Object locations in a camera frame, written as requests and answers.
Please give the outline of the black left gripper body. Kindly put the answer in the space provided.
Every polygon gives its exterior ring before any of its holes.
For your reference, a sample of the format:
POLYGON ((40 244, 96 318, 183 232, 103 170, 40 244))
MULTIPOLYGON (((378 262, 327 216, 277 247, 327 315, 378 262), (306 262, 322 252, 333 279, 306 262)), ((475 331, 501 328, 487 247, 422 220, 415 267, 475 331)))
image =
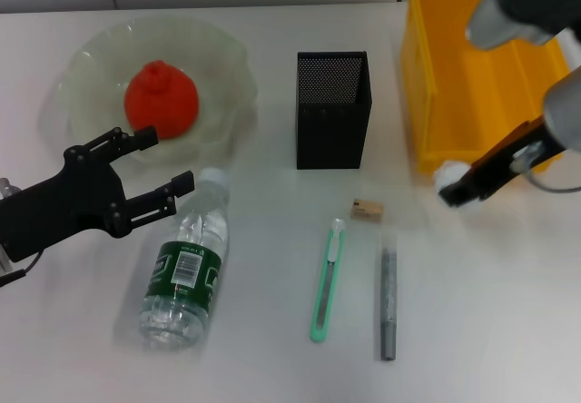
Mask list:
POLYGON ((118 155, 75 146, 54 177, 1 200, 1 246, 12 262, 24 260, 81 231, 127 234, 122 182, 111 166, 118 155))

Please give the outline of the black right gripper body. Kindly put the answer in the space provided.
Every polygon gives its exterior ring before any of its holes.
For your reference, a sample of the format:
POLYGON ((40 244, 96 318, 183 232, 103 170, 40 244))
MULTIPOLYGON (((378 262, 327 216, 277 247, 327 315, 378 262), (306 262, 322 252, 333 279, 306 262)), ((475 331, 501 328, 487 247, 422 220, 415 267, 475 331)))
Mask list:
POLYGON ((490 197, 522 172, 546 162, 566 148, 543 119, 519 125, 471 166, 471 185, 478 197, 490 197))

